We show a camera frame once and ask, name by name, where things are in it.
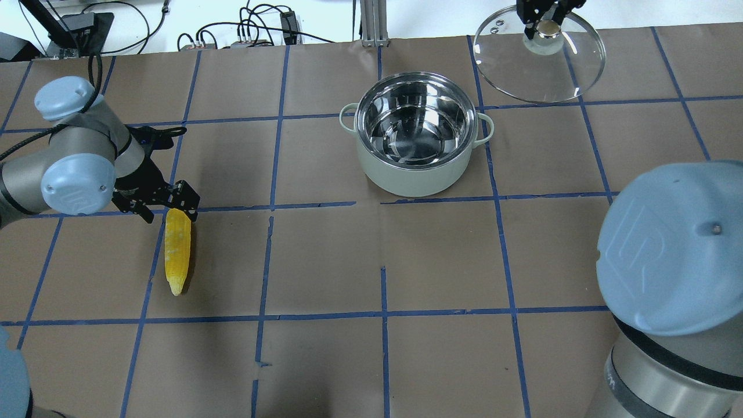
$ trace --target tiled surface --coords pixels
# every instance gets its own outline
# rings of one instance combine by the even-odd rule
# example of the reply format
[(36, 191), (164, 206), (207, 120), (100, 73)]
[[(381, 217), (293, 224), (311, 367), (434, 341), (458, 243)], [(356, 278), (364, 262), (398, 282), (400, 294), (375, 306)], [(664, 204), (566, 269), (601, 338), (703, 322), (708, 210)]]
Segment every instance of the tiled surface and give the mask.
[[(480, 79), (495, 137), (456, 184), (412, 201), (363, 175), (335, 114), (397, 71), (441, 72), (479, 105), (466, 37), (393, 39), (381, 54), (107, 58), (122, 120), (189, 129), (155, 160), (201, 194), (190, 282), (175, 298), (163, 278), (162, 211), (151, 225), (45, 214), (0, 231), (0, 324), (39, 404), (78, 417), (580, 417), (616, 335), (593, 268), (611, 196), (703, 149), (743, 158), (743, 100), (726, 96), (741, 94), (737, 73), (716, 67), (739, 67), (728, 52), (743, 25), (655, 32), (660, 44), (651, 28), (606, 31), (606, 73), (583, 100), (519, 103)], [(3, 149), (48, 126), (33, 109), (43, 83), (85, 77), (82, 60), (38, 61), (18, 86), (20, 69), (0, 65)]]

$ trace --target white pot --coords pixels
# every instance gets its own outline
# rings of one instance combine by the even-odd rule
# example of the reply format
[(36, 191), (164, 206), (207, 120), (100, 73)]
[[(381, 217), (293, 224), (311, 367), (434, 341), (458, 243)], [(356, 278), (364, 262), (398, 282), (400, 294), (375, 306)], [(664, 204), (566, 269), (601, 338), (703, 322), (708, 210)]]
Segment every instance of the white pot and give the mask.
[[(417, 165), (415, 164), (416, 161), (414, 161), (414, 164), (407, 164), (408, 162), (404, 161), (404, 158), (399, 160), (390, 158), (389, 156), (380, 152), (379, 149), (374, 148), (372, 145), (370, 145), (372, 139), (381, 141), (382, 138), (378, 136), (374, 137), (372, 132), (367, 132), (368, 129), (365, 129), (364, 127), (365, 122), (359, 120), (359, 114), (363, 113), (359, 109), (360, 106), (371, 106), (370, 103), (374, 102), (380, 108), (385, 109), (385, 111), (390, 115), (393, 115), (395, 111), (401, 111), (407, 112), (409, 116), (410, 112), (416, 112), (416, 106), (417, 109), (424, 109), (424, 112), (427, 109), (430, 114), (433, 114), (432, 118), (435, 119), (437, 123), (442, 123), (441, 117), (439, 117), (435, 113), (432, 113), (433, 108), (431, 107), (431, 105), (426, 105), (426, 101), (424, 101), (422, 105), (416, 105), (415, 103), (403, 103), (405, 102), (405, 100), (409, 100), (411, 97), (415, 98), (413, 93), (408, 93), (407, 96), (402, 97), (392, 97), (392, 99), (390, 99), (389, 97), (387, 97), (385, 100), (380, 99), (380, 94), (384, 94), (384, 92), (388, 94), (389, 90), (394, 88), (396, 80), (400, 80), (401, 77), (411, 75), (416, 77), (416, 83), (428, 83), (429, 79), (431, 79), (434, 83), (449, 83), (446, 85), (435, 84), (437, 88), (445, 86), (448, 89), (456, 90), (444, 91), (439, 89), (436, 91), (440, 92), (439, 94), (441, 94), (442, 97), (446, 95), (446, 97), (444, 97), (442, 101), (443, 106), (452, 107), (452, 102), (457, 102), (456, 105), (461, 107), (460, 110), (457, 110), (457, 115), (460, 117), (457, 122), (460, 123), (461, 126), (454, 130), (457, 132), (466, 133), (466, 138), (456, 138), (456, 148), (451, 150), (449, 155), (444, 156), (443, 158), (433, 158), (433, 162), (424, 161), (423, 164)], [(437, 98), (436, 96), (429, 96), (429, 101), (431, 101), (431, 97), (434, 97), (434, 100)], [(354, 127), (356, 129), (349, 128), (343, 123), (343, 115), (350, 109), (359, 109), (354, 115)], [(369, 179), (371, 179), (377, 186), (383, 188), (384, 190), (404, 197), (429, 196), (438, 193), (454, 184), (467, 168), (467, 164), (469, 164), (470, 162), (470, 156), (472, 155), (472, 150), (484, 144), (485, 142), (488, 142), (490, 138), (493, 137), (493, 132), (495, 130), (495, 124), (493, 123), (493, 120), (483, 113), (475, 112), (474, 105), (463, 91), (461, 91), (456, 85), (451, 83), (451, 81), (443, 78), (442, 76), (431, 73), (403, 73), (387, 77), (385, 80), (381, 80), (379, 83), (377, 83), (377, 85), (369, 90), (369, 92), (364, 95), (364, 98), (359, 103), (350, 103), (344, 106), (343, 109), (340, 111), (338, 118), (340, 121), (340, 125), (356, 138), (356, 149), (359, 162), (361, 163), (361, 167), (363, 168), (364, 173), (369, 177)], [(414, 122), (424, 124), (428, 123), (427, 119), (428, 115), (426, 115), (426, 120), (424, 120), (423, 118), (419, 118)], [(476, 140), (479, 131), (478, 125), (480, 124), (478, 123), (478, 120), (484, 120), (487, 123), (489, 132), (489, 135), (487, 137), (480, 140)], [(428, 134), (428, 137), (432, 137), (431, 132), (423, 131), (420, 126), (414, 127), (418, 128), (417, 130), (413, 129), (416, 132), (423, 132), (424, 136)], [(386, 141), (394, 141), (397, 136), (403, 136), (402, 134), (400, 134), (400, 132), (404, 130), (404, 128), (394, 128), (388, 126), (387, 133), (389, 133), (390, 131), (394, 132), (392, 132), (389, 138), (384, 139)], [(437, 138), (434, 138), (433, 140), (431, 138), (428, 138), (428, 141), (434, 141), (433, 144), (438, 145), (438, 143), (435, 142), (435, 139)], [(399, 151), (398, 149), (394, 149), (394, 146), (394, 144), (391, 145), (390, 149)]]

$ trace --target white background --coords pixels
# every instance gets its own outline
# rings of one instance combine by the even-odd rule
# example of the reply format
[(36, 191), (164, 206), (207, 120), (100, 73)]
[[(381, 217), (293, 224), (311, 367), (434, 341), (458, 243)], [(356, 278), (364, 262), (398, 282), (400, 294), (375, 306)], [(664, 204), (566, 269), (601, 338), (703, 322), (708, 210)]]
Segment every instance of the white background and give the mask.
[[(252, 0), (251, 7), (265, 0)], [(93, 0), (53, 1), (60, 14), (78, 13)], [(154, 30), (160, 21), (161, 0), (132, 0)], [(358, 33), (351, 26), (351, 0), (281, 0), (275, 4), (292, 7), (301, 21), (301, 29), (335, 42), (350, 41)], [(474, 35), (490, 14), (515, 4), (515, 0), (388, 0), (387, 19), (390, 38)], [(160, 31), (153, 36), (148, 52), (175, 51), (176, 39), (183, 32), (194, 32), (210, 22), (239, 20), (244, 0), (171, 0), (170, 13)], [(38, 42), (23, 19), (17, 0), (0, 0), (0, 31)], [(104, 50), (114, 50), (142, 39), (145, 25), (136, 11), (122, 4), (105, 4), (93, 11), (114, 12), (114, 24)], [(695, 23), (743, 22), (743, 0), (588, 0), (577, 13), (595, 28), (633, 28), (643, 26), (689, 25)], [(48, 38), (44, 28), (26, 13), (44, 46)], [(262, 15), (268, 26), (281, 27), (278, 13)], [(210, 28), (221, 48), (237, 41), (234, 26)], [(274, 34), (276, 43), (282, 39)], [(318, 42), (306, 39), (305, 43)], [(138, 48), (127, 52), (133, 54)]]

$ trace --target blue joint cap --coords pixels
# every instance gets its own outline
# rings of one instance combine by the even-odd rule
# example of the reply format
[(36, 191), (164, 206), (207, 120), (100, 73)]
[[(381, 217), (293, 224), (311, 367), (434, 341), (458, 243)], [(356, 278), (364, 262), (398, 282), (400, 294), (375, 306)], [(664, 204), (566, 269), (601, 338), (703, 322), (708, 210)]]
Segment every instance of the blue joint cap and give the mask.
[[(82, 77), (61, 77), (41, 87), (33, 104), (42, 118), (53, 122), (79, 112), (94, 92), (93, 86)], [(99, 94), (93, 106), (101, 101), (103, 96)]]

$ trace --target power adapter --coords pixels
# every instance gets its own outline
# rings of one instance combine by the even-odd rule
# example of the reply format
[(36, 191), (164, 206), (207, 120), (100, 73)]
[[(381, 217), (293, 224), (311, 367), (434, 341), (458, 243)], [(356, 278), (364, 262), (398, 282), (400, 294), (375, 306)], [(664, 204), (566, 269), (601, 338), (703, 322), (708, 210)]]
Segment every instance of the power adapter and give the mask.
[(299, 22), (296, 20), (296, 14), (294, 11), (281, 12), (281, 28), (283, 30), (291, 30), (291, 32), (284, 32), (284, 45), (296, 45), (302, 43), (302, 38), (299, 37)]

